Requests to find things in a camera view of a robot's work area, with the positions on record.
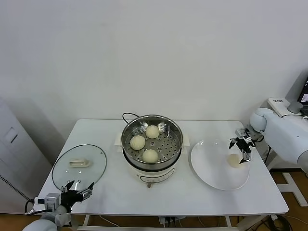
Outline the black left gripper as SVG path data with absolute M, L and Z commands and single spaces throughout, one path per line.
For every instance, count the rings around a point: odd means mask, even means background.
M 61 203 L 67 212 L 72 211 L 72 207 L 76 202 L 82 202 L 83 199 L 88 199 L 90 196 L 92 196 L 93 192 L 93 186 L 94 182 L 90 184 L 89 187 L 81 190 L 81 191 L 70 191 L 71 187 L 74 184 L 73 181 L 68 181 L 68 183 L 65 186 L 61 187 Z

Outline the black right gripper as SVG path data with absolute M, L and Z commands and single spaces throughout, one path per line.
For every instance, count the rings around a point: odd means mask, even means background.
M 231 149 L 236 143 L 238 148 L 242 151 L 242 159 L 239 162 L 240 164 L 249 162 L 251 160 L 251 151 L 250 147 L 255 147 L 254 142 L 246 142 L 245 139 L 240 138 L 231 138 L 229 144 L 229 149 Z

